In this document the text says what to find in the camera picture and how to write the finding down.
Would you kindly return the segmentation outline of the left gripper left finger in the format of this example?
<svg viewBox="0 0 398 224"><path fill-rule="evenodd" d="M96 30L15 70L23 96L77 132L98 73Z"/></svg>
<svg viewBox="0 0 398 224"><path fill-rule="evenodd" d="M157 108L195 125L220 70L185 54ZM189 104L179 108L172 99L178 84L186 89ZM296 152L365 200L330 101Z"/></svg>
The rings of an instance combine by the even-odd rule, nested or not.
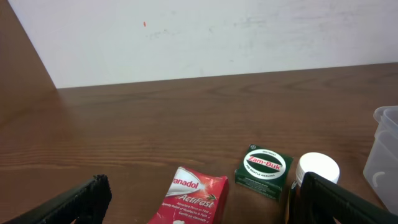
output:
<svg viewBox="0 0 398 224"><path fill-rule="evenodd" d="M108 177L95 175L6 224L102 224L111 199Z"/></svg>

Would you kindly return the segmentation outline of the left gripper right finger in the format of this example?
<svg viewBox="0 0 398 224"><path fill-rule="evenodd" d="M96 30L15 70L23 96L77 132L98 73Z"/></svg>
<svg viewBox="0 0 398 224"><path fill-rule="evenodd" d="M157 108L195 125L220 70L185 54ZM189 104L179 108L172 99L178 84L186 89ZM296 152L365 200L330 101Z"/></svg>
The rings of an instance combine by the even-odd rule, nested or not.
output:
<svg viewBox="0 0 398 224"><path fill-rule="evenodd" d="M287 223L397 224L397 215L307 172L302 184L290 189Z"/></svg>

